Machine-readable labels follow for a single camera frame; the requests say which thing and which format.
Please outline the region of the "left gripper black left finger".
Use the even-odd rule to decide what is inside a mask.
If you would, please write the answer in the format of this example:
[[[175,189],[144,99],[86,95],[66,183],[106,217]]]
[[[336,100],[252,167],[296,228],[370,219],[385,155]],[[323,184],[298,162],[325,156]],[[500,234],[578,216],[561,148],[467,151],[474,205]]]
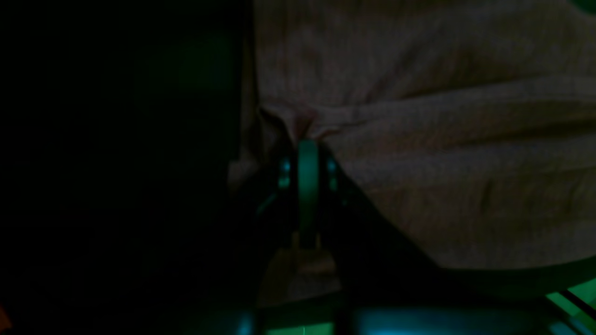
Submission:
[[[299,150],[246,180],[184,259],[179,335],[264,335],[256,307],[266,271],[299,229]]]

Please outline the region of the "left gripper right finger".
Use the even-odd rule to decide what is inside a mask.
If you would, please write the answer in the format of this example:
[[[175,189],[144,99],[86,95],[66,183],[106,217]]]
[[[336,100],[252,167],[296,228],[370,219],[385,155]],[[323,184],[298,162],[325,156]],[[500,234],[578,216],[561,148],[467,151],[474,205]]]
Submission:
[[[543,298],[474,293],[392,226],[330,151],[305,142],[305,247],[331,253],[348,298],[341,335],[557,335]]]

